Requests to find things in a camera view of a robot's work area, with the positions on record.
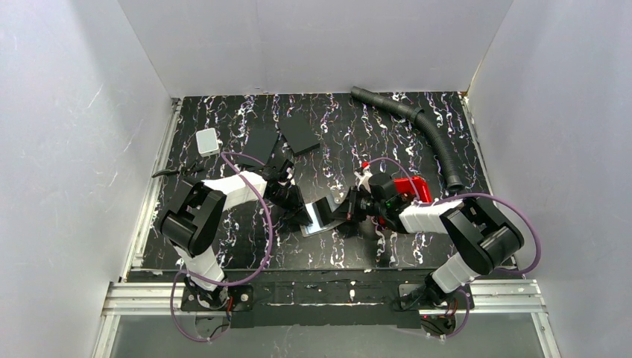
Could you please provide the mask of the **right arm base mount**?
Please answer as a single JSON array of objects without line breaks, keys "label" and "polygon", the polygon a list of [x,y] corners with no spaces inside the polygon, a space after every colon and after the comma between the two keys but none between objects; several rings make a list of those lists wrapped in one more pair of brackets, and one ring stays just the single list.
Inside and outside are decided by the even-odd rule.
[{"label": "right arm base mount", "polygon": [[458,335],[467,326],[472,310],[470,301],[470,294],[465,288],[457,288],[454,292],[446,294],[433,286],[422,285],[394,299],[391,309],[399,313],[418,312],[422,307],[441,307],[445,302],[446,309],[443,314],[432,318],[420,318],[423,336],[445,341]]}]

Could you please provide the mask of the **red plastic bin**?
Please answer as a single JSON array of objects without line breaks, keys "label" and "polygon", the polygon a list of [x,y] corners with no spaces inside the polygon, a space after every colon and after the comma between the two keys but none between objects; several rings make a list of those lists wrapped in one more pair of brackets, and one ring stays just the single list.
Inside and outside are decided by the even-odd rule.
[{"label": "red plastic bin", "polygon": [[426,181],[419,176],[413,176],[410,180],[408,178],[393,179],[393,183],[399,194],[406,194],[412,198],[417,198],[423,203],[432,202],[429,186]]}]

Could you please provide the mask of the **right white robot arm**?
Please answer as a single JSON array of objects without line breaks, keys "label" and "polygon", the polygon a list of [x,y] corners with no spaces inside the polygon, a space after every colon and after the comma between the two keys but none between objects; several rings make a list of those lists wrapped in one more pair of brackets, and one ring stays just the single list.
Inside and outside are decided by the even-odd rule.
[{"label": "right white robot arm", "polygon": [[524,245],[516,225],[481,196],[430,202],[426,182],[413,176],[394,179],[389,174],[358,171],[359,183],[343,198],[316,203],[322,224],[363,222],[370,217],[398,233],[447,235],[456,253],[429,274],[416,295],[435,301],[476,278],[490,274]]}]

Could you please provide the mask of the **grey leather card holder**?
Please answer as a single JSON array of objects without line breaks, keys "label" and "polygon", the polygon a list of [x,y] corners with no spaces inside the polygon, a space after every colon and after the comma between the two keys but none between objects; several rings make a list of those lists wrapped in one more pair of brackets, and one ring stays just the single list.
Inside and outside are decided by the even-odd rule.
[{"label": "grey leather card holder", "polygon": [[306,211],[312,223],[300,226],[303,237],[314,236],[345,223],[347,220],[340,208],[346,199],[346,196],[329,193],[321,199],[307,203]]}]

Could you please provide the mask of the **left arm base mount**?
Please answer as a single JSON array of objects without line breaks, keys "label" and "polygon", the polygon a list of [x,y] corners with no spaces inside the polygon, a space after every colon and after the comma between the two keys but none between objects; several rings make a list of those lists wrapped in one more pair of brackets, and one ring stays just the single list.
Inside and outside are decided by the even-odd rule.
[{"label": "left arm base mount", "polygon": [[254,290],[250,285],[218,287],[212,292],[194,285],[186,286],[179,303],[183,312],[239,312],[251,311],[253,299]]}]

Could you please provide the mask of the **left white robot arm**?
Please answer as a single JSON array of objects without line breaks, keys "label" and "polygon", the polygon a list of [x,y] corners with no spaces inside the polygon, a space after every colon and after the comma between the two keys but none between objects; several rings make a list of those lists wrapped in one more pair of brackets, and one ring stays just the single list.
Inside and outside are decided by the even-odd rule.
[{"label": "left white robot arm", "polygon": [[223,212],[260,198],[280,207],[291,224],[312,220],[300,188],[291,182],[294,164],[274,160],[252,172],[214,180],[183,180],[157,219],[159,232],[183,259],[196,286],[212,292],[226,286],[212,243]]}]

